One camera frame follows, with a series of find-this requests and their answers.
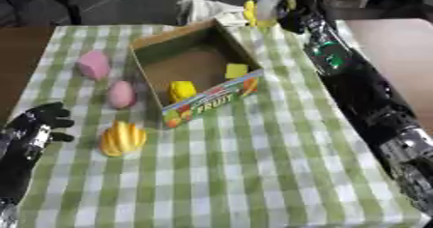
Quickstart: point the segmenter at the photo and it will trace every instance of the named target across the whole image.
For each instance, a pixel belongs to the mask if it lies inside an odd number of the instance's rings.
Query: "toy lemon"
[[[100,149],[110,157],[118,157],[141,148],[146,143],[146,131],[134,124],[115,121],[101,138]]]
[[[174,81],[168,87],[168,96],[173,103],[185,100],[196,94],[197,91],[191,81]]]

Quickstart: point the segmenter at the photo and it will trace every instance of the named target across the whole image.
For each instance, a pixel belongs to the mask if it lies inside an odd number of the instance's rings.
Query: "pink fruit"
[[[117,81],[108,90],[108,101],[112,107],[121,109],[135,103],[135,92],[127,81]]]
[[[100,50],[92,50],[82,55],[77,64],[83,75],[97,81],[107,77],[110,72],[108,58]]]

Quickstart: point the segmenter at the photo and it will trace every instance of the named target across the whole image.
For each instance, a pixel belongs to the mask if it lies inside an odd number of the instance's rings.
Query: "yellow block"
[[[227,71],[225,72],[225,78],[232,79],[242,77],[248,73],[248,66],[245,64],[227,64]]]

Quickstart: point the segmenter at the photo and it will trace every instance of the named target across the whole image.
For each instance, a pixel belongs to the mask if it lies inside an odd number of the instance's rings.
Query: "open box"
[[[169,128],[257,91],[263,75],[257,62],[216,20],[139,38],[130,49]],[[228,63],[246,64],[248,73],[226,79]],[[192,81],[197,95],[170,103],[172,81]]]

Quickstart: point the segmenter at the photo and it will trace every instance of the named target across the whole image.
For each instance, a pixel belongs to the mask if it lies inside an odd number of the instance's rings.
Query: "white fabric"
[[[193,22],[218,19],[224,26],[239,27],[248,24],[244,19],[243,7],[233,6],[211,0],[181,0],[177,3],[179,13],[177,22],[186,25]]]

